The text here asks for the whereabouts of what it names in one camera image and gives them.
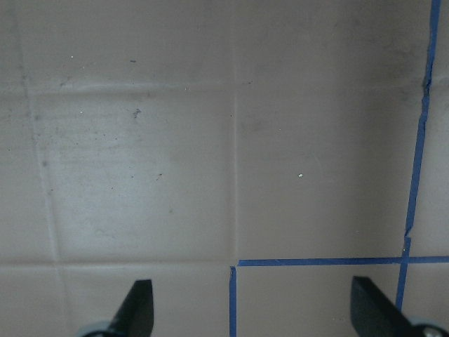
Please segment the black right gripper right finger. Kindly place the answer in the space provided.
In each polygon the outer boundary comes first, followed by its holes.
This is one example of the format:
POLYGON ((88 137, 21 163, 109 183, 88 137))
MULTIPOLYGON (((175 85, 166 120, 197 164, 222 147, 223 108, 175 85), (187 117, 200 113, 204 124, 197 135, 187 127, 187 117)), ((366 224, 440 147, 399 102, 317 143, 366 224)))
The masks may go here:
POLYGON ((368 277, 351 281, 351 324, 360 337, 421 336, 368 277))

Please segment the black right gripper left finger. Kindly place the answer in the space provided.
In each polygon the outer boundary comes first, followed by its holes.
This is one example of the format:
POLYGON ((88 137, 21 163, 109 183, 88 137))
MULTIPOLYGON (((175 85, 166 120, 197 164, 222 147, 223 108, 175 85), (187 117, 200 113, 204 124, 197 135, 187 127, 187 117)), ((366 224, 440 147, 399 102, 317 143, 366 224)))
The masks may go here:
POLYGON ((105 336, 150 337, 153 328, 152 281, 137 280, 107 327, 105 336))

